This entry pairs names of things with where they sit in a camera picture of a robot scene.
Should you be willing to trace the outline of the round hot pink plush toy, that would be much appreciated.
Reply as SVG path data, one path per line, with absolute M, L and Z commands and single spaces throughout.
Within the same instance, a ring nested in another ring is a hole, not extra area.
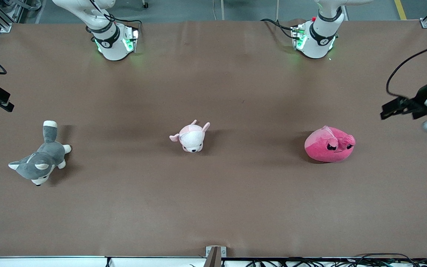
M 333 163 L 347 159 L 355 145 L 352 135 L 325 125 L 306 138 L 304 149 L 310 158 L 318 162 Z

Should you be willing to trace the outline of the grey husky plush toy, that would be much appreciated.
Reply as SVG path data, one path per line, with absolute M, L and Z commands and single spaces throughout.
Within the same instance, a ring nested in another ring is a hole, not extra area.
M 32 154 L 15 162 L 10 162 L 10 169 L 16 171 L 24 179 L 32 181 L 36 186 L 44 184 L 53 170 L 66 167 L 66 154 L 72 151 L 69 144 L 56 141 L 58 125 L 55 121 L 44 121 L 44 142 Z

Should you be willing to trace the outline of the pale pink plush dog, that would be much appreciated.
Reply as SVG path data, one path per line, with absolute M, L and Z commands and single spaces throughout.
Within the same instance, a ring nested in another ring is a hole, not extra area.
M 175 135 L 170 135 L 172 142 L 179 142 L 185 152 L 196 153 L 203 149 L 203 142 L 206 131 L 210 127 L 210 122 L 204 126 L 197 125 L 197 120 L 193 120 L 191 124 L 183 127 Z

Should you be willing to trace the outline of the brown table cover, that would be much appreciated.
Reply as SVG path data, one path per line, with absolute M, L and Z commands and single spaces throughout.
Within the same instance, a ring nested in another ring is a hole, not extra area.
M 310 60 L 263 22 L 142 26 L 138 53 L 104 59 L 81 24 L 0 35 L 0 256 L 427 257 L 427 132 L 382 121 L 390 73 L 427 48 L 417 21 L 345 22 Z M 172 142 L 210 122 L 203 149 Z M 41 186 L 10 162 L 44 121 L 69 144 Z M 323 126 L 356 140 L 340 162 L 310 158 Z

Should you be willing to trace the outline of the white table edge rail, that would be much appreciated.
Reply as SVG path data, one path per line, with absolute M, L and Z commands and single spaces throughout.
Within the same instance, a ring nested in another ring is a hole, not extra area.
M 0 257 L 0 267 L 427 267 L 406 257 Z

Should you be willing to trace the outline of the metal table edge bracket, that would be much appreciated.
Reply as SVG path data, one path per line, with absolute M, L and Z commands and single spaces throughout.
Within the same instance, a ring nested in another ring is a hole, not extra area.
M 225 267 L 224 258 L 227 257 L 227 247 L 210 245 L 205 248 L 206 260 L 203 267 Z

